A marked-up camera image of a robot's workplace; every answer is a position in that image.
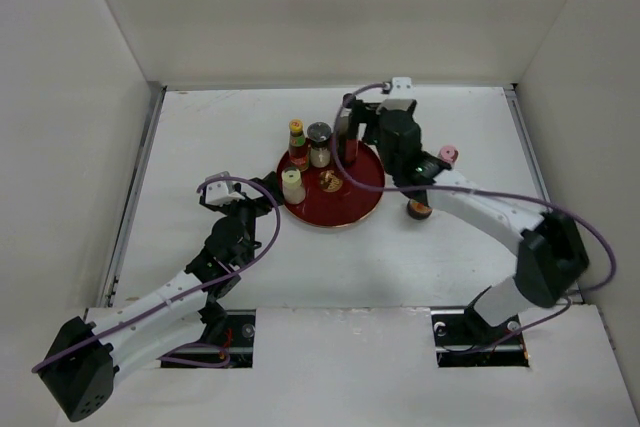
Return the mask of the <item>grey-capped pepper shaker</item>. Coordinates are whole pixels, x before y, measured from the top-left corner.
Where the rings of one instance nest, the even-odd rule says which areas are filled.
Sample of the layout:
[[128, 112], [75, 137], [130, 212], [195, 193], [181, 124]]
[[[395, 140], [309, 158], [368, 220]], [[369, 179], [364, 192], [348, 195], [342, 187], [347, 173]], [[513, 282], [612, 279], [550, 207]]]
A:
[[310, 142], [310, 162], [315, 168], [327, 167], [331, 161], [330, 140], [332, 129], [325, 122], [312, 123], [307, 129]]

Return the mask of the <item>white-capped shaker jar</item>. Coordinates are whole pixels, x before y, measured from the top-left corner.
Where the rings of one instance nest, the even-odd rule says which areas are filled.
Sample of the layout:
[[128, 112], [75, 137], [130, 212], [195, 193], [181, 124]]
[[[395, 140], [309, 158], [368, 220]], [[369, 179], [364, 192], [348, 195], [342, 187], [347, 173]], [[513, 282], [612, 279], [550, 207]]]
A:
[[302, 174], [296, 167], [286, 167], [281, 172], [282, 192], [287, 203], [301, 204], [306, 197]]

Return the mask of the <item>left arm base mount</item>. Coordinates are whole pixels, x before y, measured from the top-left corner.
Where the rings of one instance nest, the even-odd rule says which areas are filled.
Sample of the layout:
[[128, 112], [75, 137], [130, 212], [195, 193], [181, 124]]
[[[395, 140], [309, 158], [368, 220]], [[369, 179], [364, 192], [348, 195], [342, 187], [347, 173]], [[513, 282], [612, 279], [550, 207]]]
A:
[[256, 311], [231, 310], [222, 324], [206, 327], [201, 338], [160, 359], [165, 369], [253, 366]]

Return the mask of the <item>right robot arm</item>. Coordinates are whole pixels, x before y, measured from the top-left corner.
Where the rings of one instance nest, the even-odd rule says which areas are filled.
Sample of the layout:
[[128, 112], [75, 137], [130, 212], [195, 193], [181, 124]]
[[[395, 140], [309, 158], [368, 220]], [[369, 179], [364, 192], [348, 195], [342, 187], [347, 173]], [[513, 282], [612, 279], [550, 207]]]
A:
[[345, 140], [374, 146], [393, 188], [408, 199], [451, 214], [489, 235], [516, 257], [515, 272], [476, 296], [464, 310], [473, 341], [495, 336], [509, 318], [533, 307], [549, 309], [578, 280], [589, 258], [572, 216], [548, 205], [543, 212], [519, 206], [521, 196], [488, 192], [455, 170], [452, 162], [422, 148], [413, 99], [381, 103], [344, 96], [349, 113]]

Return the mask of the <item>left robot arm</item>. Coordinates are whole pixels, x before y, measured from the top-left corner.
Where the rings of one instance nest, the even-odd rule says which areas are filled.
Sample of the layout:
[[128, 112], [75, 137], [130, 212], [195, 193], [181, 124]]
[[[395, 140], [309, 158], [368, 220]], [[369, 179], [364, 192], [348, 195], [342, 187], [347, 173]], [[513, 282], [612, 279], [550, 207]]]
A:
[[200, 205], [220, 217], [194, 259], [161, 287], [107, 317], [68, 320], [33, 367], [69, 421], [94, 414], [119, 383], [147, 363], [223, 337], [226, 313], [219, 301], [270, 249], [257, 240], [256, 221], [278, 213], [283, 196], [274, 172], [250, 180], [222, 172], [197, 192]]

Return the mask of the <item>yellow-capped sauce bottle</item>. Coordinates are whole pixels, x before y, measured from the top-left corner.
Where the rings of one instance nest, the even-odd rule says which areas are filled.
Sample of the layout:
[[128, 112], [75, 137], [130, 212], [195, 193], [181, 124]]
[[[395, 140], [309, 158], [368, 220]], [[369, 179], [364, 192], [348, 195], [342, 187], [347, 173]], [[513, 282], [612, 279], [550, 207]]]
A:
[[304, 172], [309, 168], [309, 146], [304, 124], [299, 119], [292, 119], [289, 122], [288, 154], [290, 163], [299, 171]]

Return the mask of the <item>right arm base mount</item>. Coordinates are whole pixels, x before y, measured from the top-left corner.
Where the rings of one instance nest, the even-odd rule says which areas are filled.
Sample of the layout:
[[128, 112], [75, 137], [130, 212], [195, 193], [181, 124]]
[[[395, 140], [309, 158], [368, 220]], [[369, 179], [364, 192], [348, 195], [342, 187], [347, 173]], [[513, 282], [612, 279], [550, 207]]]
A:
[[529, 367], [518, 315], [492, 327], [470, 307], [438, 308], [431, 324], [440, 368]]

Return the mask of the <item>tall dark soy sauce bottle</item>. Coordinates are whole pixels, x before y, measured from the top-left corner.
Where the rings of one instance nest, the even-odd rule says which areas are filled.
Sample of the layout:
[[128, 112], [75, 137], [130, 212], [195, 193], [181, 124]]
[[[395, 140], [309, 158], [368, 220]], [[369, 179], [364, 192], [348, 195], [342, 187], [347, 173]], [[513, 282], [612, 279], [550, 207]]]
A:
[[355, 162], [358, 154], [358, 140], [348, 115], [339, 117], [334, 133], [338, 158], [343, 166], [348, 167]]

